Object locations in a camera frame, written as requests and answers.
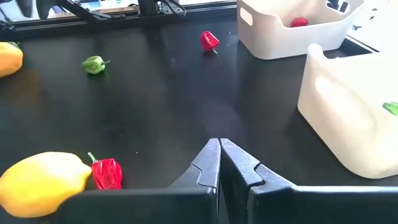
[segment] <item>white plastic container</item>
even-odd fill
[[[326,6],[325,0],[238,0],[238,36],[260,59],[303,55],[312,43],[333,50],[343,43],[364,0],[345,0],[345,13]],[[297,17],[310,25],[290,28]]]
[[[398,174],[398,56],[382,53],[327,59],[308,48],[298,110],[340,162],[363,177]]]

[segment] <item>red pepper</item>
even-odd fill
[[[203,50],[206,51],[212,51],[220,44],[219,40],[210,31],[204,31],[201,34],[200,43]]]
[[[91,152],[88,156],[93,160],[91,169],[95,185],[99,190],[117,190],[121,189],[122,183],[122,167],[114,159],[103,159],[97,161]]]
[[[295,18],[292,23],[290,23],[290,27],[300,27],[308,25],[308,19],[306,18]]]

